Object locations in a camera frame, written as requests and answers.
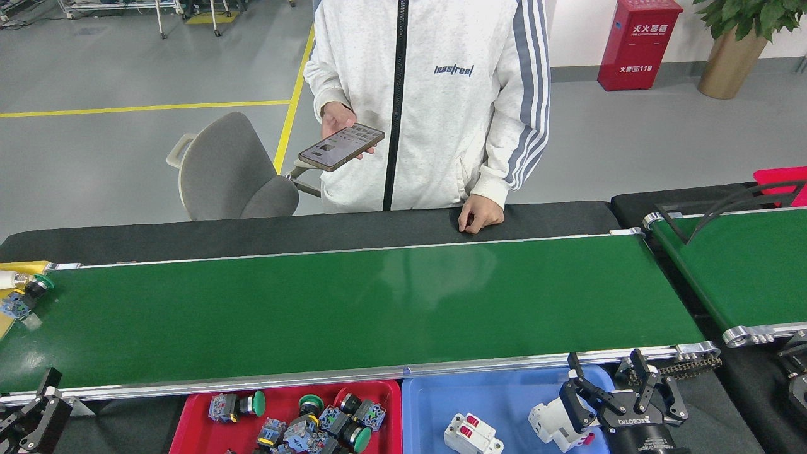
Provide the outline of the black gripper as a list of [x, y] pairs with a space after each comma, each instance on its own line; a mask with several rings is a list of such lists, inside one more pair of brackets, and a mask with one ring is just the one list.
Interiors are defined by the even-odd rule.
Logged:
[[[562, 386], [560, 399], [574, 431], [583, 432], [597, 417], [611, 453], [672, 453], [678, 448], [665, 424], [683, 424], [688, 420], [688, 410], [675, 377], [648, 365], [640, 349], [631, 351], [618, 368], [617, 374], [624, 376], [632, 389], [625, 406], [583, 376], [575, 352], [568, 354], [567, 362], [574, 376]], [[663, 399], [663, 414], [651, 405], [655, 393]], [[580, 399], [594, 410], [604, 408], [594, 414]]]

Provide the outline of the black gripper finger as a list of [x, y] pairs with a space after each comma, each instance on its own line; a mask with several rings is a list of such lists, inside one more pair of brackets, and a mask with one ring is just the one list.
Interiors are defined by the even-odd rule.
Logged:
[[2, 453], [52, 453], [72, 407], [58, 390], [62, 373], [47, 368], [35, 398], [1, 422]]

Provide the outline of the person's left hand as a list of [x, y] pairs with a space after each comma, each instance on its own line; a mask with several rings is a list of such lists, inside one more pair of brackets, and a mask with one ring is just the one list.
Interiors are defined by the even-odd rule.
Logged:
[[478, 235], [485, 227], [504, 222], [504, 209], [493, 199], [472, 194], [462, 205], [458, 217], [458, 231]]

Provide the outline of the person's right hand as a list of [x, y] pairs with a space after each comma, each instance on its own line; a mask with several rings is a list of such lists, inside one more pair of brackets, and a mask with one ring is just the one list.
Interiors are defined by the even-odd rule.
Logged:
[[345, 104], [328, 102], [321, 107], [321, 138], [326, 139], [345, 127], [353, 126], [357, 121], [356, 114]]

